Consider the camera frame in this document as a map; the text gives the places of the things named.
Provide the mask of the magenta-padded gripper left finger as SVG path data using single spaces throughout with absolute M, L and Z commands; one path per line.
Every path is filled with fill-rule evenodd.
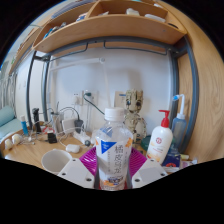
M 93 189 L 96 174 L 96 148 L 92 148 L 80 158 L 72 158 L 58 176 L 81 187 Z

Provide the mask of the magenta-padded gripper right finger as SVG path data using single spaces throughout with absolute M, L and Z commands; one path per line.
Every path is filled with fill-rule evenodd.
M 166 171 L 154 159 L 147 159 L 138 150 L 132 149 L 129 158 L 127 188 L 141 188 L 167 176 Z

